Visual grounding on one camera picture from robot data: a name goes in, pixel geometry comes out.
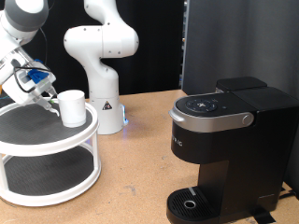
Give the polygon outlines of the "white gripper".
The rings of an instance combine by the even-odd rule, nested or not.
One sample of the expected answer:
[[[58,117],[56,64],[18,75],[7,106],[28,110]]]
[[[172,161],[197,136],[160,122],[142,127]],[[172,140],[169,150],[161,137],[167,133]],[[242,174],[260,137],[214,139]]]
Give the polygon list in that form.
[[[35,83],[25,71],[18,71],[3,84],[3,89],[19,105],[38,104],[45,110],[51,110],[49,100],[57,96],[52,86],[55,80],[53,73],[47,73],[44,79]]]

